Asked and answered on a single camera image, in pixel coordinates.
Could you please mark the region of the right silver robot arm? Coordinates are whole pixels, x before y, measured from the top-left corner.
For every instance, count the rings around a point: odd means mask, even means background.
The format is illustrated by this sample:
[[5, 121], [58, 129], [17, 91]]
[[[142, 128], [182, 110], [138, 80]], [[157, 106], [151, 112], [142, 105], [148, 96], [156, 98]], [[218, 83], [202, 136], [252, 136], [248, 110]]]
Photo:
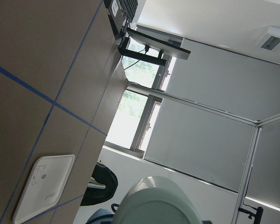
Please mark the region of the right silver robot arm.
[[113, 220], [114, 213], [107, 209], [98, 209], [87, 220], [87, 224], [110, 224]]

